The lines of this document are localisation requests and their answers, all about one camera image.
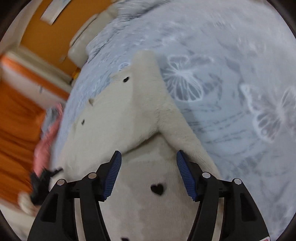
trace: red label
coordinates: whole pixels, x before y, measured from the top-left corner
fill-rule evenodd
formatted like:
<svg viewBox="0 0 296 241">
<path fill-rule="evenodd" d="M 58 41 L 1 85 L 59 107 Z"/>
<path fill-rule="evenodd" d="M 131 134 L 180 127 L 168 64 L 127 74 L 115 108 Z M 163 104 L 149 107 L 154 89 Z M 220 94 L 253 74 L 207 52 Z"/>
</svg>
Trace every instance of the red label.
<svg viewBox="0 0 296 241">
<path fill-rule="evenodd" d="M 270 241 L 270 237 L 266 237 L 264 239 L 261 239 L 260 241 Z"/>
</svg>

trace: pink cloth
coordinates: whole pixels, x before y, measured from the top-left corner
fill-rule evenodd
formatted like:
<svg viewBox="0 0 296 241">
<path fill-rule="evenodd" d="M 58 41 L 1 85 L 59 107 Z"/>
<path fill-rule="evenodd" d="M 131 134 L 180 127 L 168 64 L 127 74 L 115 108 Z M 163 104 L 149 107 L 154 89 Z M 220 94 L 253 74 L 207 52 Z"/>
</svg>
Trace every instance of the pink cloth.
<svg viewBox="0 0 296 241">
<path fill-rule="evenodd" d="M 34 151 L 34 161 L 33 161 L 33 171 L 36 173 L 37 177 L 41 176 L 43 169 L 48 169 L 49 161 L 50 161 L 50 150 L 52 141 L 57 135 L 59 130 L 59 125 L 61 123 L 63 117 L 63 107 L 61 104 L 56 106 L 59 112 L 59 116 L 56 121 L 48 128 L 48 131 L 44 135 L 44 137 L 39 141 L 36 145 Z"/>
</svg>

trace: blue gripper pad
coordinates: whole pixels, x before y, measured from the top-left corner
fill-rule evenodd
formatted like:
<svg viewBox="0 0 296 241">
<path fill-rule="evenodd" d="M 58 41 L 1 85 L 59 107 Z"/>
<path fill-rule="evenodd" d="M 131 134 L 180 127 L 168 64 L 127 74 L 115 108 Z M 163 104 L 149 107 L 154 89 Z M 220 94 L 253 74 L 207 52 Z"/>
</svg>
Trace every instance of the blue gripper pad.
<svg viewBox="0 0 296 241">
<path fill-rule="evenodd" d="M 189 167 L 187 166 L 187 163 L 180 151 L 177 152 L 177 166 L 179 168 L 179 172 L 183 179 L 188 196 L 190 196 L 193 201 L 195 201 L 197 197 L 195 179 L 192 176 Z"/>
<path fill-rule="evenodd" d="M 121 167 L 121 153 L 117 152 L 116 157 L 114 158 L 114 161 L 112 162 L 111 168 L 109 169 L 109 172 L 108 172 L 105 182 L 104 182 L 103 196 L 104 196 L 105 200 L 112 193 L 112 190 L 113 190 L 113 187 L 114 187 L 120 167 Z"/>
</svg>

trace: light blue blanket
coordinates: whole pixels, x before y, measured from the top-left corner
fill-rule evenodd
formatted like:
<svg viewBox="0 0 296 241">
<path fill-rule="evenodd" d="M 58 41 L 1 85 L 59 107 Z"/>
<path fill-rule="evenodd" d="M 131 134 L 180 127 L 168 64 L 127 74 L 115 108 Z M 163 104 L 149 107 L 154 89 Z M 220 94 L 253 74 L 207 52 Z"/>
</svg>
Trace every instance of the light blue blanket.
<svg viewBox="0 0 296 241">
<path fill-rule="evenodd" d="M 296 40 L 288 26 L 256 1 L 175 0 L 148 12 L 134 6 L 132 13 L 121 7 L 87 47 L 90 58 L 67 102 L 53 166 L 88 99 L 137 50 L 151 49 L 221 175 L 243 180 L 275 240 L 296 211 Z"/>
</svg>

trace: black heart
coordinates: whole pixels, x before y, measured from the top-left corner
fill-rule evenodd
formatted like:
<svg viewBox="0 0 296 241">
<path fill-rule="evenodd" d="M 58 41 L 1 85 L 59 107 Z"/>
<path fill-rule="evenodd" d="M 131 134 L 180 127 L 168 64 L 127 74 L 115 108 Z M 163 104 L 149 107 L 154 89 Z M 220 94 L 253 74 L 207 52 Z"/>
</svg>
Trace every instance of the black heart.
<svg viewBox="0 0 296 241">
<path fill-rule="evenodd" d="M 161 183 L 155 185 L 155 184 L 152 184 L 151 187 L 150 187 L 151 191 L 156 193 L 157 195 L 161 196 L 164 192 L 164 187 Z"/>
</svg>

